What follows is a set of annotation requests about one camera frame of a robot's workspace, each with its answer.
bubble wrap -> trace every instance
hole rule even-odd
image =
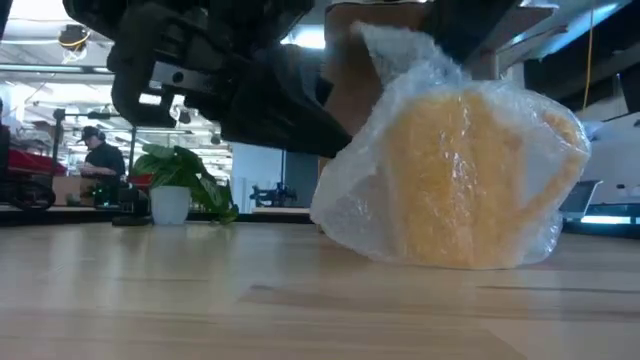
[[[384,92],[325,167],[311,217],[374,260],[463,269],[545,259],[590,145],[576,117],[476,82],[426,34],[356,24]]]

robotic arm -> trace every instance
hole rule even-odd
[[[222,137],[334,157],[351,136],[322,108],[330,89],[302,49],[280,45],[313,0],[64,0],[111,38],[114,106],[135,126],[175,126],[175,95]],[[140,102],[142,94],[160,104]]]

person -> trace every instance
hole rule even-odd
[[[89,149],[80,173],[105,183],[118,183],[125,173],[124,157],[115,146],[107,144],[105,134],[93,126],[82,129],[82,139]]]

black cap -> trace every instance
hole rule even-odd
[[[84,128],[82,128],[82,137],[80,138],[80,140],[78,140],[78,142],[88,140],[92,136],[99,137],[100,129],[95,126],[85,126]]]

wooden table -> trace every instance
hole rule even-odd
[[[313,225],[0,229],[0,359],[633,359],[640,243],[373,263]]]

